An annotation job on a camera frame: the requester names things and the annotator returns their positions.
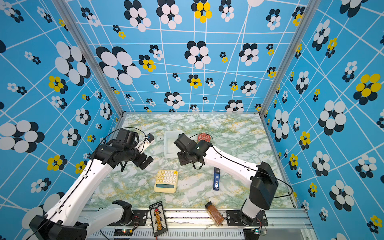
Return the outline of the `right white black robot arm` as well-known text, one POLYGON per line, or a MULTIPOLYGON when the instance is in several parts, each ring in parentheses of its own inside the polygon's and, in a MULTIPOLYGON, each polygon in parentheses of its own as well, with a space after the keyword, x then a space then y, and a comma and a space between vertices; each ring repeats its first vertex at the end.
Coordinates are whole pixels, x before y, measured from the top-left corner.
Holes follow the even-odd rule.
POLYGON ((178 135, 174 145, 180 150, 177 153, 180 165, 201 163, 212 166, 250 188, 249 197, 240 209, 240 219, 244 225, 251 226, 260 219, 260 211, 270 209, 279 183, 268 163, 261 162, 257 165, 240 160, 219 150, 210 142, 201 140, 197 143, 184 133, 178 135))

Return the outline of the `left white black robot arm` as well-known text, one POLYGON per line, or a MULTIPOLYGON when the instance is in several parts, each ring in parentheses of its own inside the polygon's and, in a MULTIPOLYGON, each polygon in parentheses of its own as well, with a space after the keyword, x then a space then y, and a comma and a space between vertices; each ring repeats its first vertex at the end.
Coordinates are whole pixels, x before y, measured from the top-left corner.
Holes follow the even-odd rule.
POLYGON ((89 198, 115 167, 120 166, 124 171, 127 163, 132 162, 143 170, 153 162, 153 158, 144 153, 155 140, 152 134, 146 134, 140 140, 137 128, 120 128, 115 132, 115 139, 97 146, 84 171, 63 197, 49 210, 44 210, 42 216, 34 216, 30 222, 31 237, 39 240, 85 240, 112 223, 123 226, 139 224, 132 205, 122 200, 115 200, 102 210, 80 217, 89 198))

